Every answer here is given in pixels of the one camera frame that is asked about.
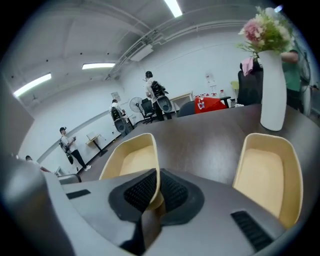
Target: ceiling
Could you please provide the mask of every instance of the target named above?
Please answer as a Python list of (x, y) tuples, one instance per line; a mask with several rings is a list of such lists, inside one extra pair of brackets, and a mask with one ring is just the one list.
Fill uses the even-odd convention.
[[(104, 81), (141, 38), (155, 45), (201, 24), (232, 24), (252, 18), (256, 0), (177, 0), (174, 18), (164, 0), (59, 0), (35, 13), (12, 43), (1, 75), (12, 92), (51, 73), (52, 79), (20, 97), (26, 107), (84, 83)], [(82, 70), (85, 63), (114, 62), (110, 68)]]

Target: table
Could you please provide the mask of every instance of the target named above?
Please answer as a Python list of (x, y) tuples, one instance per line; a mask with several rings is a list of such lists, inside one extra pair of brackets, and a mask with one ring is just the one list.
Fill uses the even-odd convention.
[(93, 144), (99, 149), (99, 156), (103, 156), (104, 153), (106, 153), (108, 150), (102, 150), (101, 147), (99, 147), (98, 143), (96, 142), (96, 139), (101, 136), (101, 134), (98, 134), (94, 136), (92, 139), (89, 139), (85, 144), (89, 145), (93, 142)]
[(161, 168), (189, 172), (231, 186), (245, 137), (251, 133), (281, 136), (292, 143), (300, 161), (303, 175), (300, 217), (305, 218), (319, 194), (320, 128), (289, 106), (281, 131), (262, 127), (260, 116), (261, 105), (257, 104), (139, 125), (114, 143), (103, 160), (124, 140), (151, 133), (156, 140)]
[(194, 99), (193, 99), (192, 91), (170, 99), (175, 113), (177, 113), (177, 110), (179, 110), (183, 104), (187, 102), (192, 102), (193, 100)]

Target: red bag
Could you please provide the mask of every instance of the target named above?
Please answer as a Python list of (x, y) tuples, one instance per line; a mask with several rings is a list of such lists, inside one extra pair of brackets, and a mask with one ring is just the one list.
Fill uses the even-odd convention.
[(196, 97), (194, 100), (194, 105), (196, 114), (227, 109), (227, 106), (223, 104), (219, 98), (211, 97)]

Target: bouquet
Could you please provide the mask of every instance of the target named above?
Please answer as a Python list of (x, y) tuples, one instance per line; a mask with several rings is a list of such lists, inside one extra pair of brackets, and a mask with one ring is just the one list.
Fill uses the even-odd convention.
[(267, 50), (273, 50), (280, 54), (290, 49), (293, 44), (292, 29), (279, 13), (273, 8), (256, 8), (258, 14), (250, 19), (239, 32), (239, 35), (245, 35), (246, 43), (240, 43), (237, 46), (246, 51), (257, 53)]

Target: pink flower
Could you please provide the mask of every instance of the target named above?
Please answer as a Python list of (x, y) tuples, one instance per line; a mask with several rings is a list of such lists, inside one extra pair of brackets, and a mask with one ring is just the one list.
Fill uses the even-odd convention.
[(252, 42), (258, 42), (259, 40), (261, 40), (262, 32), (263, 28), (254, 18), (250, 19), (244, 25), (244, 35), (248, 40)]

